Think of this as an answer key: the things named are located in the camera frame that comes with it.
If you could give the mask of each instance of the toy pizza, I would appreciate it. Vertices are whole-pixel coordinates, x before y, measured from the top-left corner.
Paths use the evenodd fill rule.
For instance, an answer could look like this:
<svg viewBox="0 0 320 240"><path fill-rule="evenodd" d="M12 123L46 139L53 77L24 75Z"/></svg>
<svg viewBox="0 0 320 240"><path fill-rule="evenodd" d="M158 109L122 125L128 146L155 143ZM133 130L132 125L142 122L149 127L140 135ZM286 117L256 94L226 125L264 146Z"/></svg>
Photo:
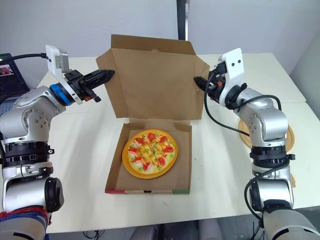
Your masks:
<svg viewBox="0 0 320 240"><path fill-rule="evenodd" d="M175 139L159 129L143 130L128 140L122 151L124 167L140 179L154 179L170 170L178 157Z"/></svg>

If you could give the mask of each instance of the white table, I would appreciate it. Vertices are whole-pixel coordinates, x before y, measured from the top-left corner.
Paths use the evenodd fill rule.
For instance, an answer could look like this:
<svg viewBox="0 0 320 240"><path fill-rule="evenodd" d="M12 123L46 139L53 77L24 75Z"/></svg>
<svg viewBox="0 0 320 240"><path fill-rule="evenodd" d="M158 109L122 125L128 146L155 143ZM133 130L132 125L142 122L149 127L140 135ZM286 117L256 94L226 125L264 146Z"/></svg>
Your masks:
<svg viewBox="0 0 320 240"><path fill-rule="evenodd" d="M211 58L208 55L201 57L204 60ZM71 58L70 68L86 74L97 68L94 59ZM251 86L259 79L267 79L263 74L255 77L257 60L264 63L269 61L269 69L278 73L279 76L270 78L271 85L263 88L261 85L265 83L260 82L256 84L257 87L252 87L280 97L283 112L294 131L295 144L290 151L297 158L291 163L291 172L296 179L294 207L317 206L320 205L320 194L311 183L320 182L320 162L316 161L319 155L317 135L320 134L320 122L290 78L283 74L281 66L274 60L272 63L272 59L275 58L270 54L261 54L260 59L258 54L245 54L244 64L248 62L245 65L247 83ZM273 84L277 81L278 85L286 86L287 91L274 89ZM55 82L46 75L40 84ZM50 157L54 166L52 176L61 179L65 202L53 214L48 233L122 228L249 213L243 191L253 177L250 150L242 143L238 133L217 126L205 112L201 120L191 123L190 195L104 193L122 124L127 119L116 119L104 86L98 87L96 92L101 102L89 101L79 106L73 104L52 120L49 138L49 144L55 149L55 154ZM223 123L237 126L239 119L229 110L216 104L210 110Z"/></svg>

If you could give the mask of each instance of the black cable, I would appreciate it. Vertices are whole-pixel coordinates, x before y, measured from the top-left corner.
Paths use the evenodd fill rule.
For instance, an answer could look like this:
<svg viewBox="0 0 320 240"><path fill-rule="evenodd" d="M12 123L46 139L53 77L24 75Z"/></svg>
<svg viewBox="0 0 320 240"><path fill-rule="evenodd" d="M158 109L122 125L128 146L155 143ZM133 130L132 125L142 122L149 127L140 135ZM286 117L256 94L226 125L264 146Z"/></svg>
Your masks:
<svg viewBox="0 0 320 240"><path fill-rule="evenodd" d="M88 231L83 231L82 234L83 236L85 236L87 239L96 239L96 237L98 236L98 231L94 231L95 235L94 236L88 236Z"/></svg>
<svg viewBox="0 0 320 240"><path fill-rule="evenodd" d="M250 98L249 100L240 103L240 104L236 107L236 109L238 109L238 112L239 112L239 111L240 111L240 108L241 108L242 106L244 106L244 105L246 105L246 104L248 104L248 103L250 103L250 102L253 102L253 101L255 101L255 100L264 99L264 98L269 98L269 99L274 99L274 100L276 100L276 103L278 104L278 109L279 109L280 111L282 111L281 102L280 102L279 98L277 98L277 97L274 96L274 95L260 95L260 96L256 96L256 97Z"/></svg>
<svg viewBox="0 0 320 240"><path fill-rule="evenodd" d="M216 73L213 72L211 74L211 76L209 77L208 81L206 81L206 86L205 86L205 90L204 90L204 108L205 108L205 111L206 111L206 114L208 114L209 118L214 121L216 124L220 125L221 127L224 127L226 129L229 129L229 130L232 130L232 131L235 131L235 132L238 132L238 133L241 133L241 134L244 134L248 137L250 137L250 135L244 131L241 131L239 129L236 129L236 128L233 128L231 126L227 126L227 125L224 125L222 124L221 122L217 121L209 112L209 109L208 109L208 104L207 104L207 95L208 95L208 89L209 89L209 85L210 85L210 82L212 81L213 78L216 78Z"/></svg>
<svg viewBox="0 0 320 240"><path fill-rule="evenodd" d="M9 57L9 58L6 58L6 59L0 61L0 65L4 65L7 62L17 60L17 59L34 58L34 57L41 57L43 59L46 59L47 54L42 52L42 53L22 54L22 55L12 56L12 57Z"/></svg>
<svg viewBox="0 0 320 240"><path fill-rule="evenodd" d="M261 226L258 224L258 226L256 227L256 230L255 230L255 222L253 222L253 233L252 233L250 240L255 240L255 237L258 234L260 228L261 228Z"/></svg>
<svg viewBox="0 0 320 240"><path fill-rule="evenodd" d="M83 236L85 236L87 239L98 240L105 233L105 230L95 230L94 233L94 236L89 236L88 231L82 232Z"/></svg>
<svg viewBox="0 0 320 240"><path fill-rule="evenodd" d="M99 238L101 238L104 233L105 233L105 230L101 230L101 232L99 231L98 237L96 238L96 240L98 240Z"/></svg>
<svg viewBox="0 0 320 240"><path fill-rule="evenodd" d="M255 176L254 178L252 178L245 186L244 188L244 201L245 201L245 204L246 206L248 207L248 209L250 210L250 212L259 220L259 221L262 221L262 218L255 213L255 211L251 208L250 204L249 204L249 201L248 201L248 189L249 187L254 183L256 182L257 180L261 179L262 177L272 173L272 172L275 172L275 171L278 171L280 169L283 169L285 167L287 167L289 165L289 161L284 163L284 164L281 164L277 167L274 167L268 171L265 171L264 173L261 173L259 174L258 176Z"/></svg>

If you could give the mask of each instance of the blue ring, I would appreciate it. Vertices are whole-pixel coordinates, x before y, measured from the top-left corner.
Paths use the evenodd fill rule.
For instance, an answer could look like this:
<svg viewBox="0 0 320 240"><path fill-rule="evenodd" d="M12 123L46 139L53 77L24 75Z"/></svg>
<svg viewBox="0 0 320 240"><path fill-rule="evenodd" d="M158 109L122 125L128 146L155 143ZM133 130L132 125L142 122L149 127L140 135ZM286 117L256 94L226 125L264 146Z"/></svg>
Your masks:
<svg viewBox="0 0 320 240"><path fill-rule="evenodd" d="M64 94L64 92L61 90L60 86L57 84L52 84L50 86L50 88L52 89L52 91L54 91L54 93L56 93L63 101L64 103L69 106L72 103L69 101L69 99L66 97L66 95Z"/></svg>

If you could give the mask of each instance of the cardboard box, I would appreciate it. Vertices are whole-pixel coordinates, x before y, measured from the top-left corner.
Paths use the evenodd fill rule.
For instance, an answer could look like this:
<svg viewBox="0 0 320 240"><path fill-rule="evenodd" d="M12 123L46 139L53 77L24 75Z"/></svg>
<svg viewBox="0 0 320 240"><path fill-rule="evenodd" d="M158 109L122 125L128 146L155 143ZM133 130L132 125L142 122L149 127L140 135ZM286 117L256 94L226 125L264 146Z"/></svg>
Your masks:
<svg viewBox="0 0 320 240"><path fill-rule="evenodd" d="M192 127L201 119L204 92L195 76L208 77L188 41L112 35L111 48L96 59L99 69L115 70L105 84L115 116L129 118L114 153L105 192L110 194L188 194L191 183ZM144 129L161 129L178 144L178 158L154 179L132 176L122 164L128 139Z"/></svg>

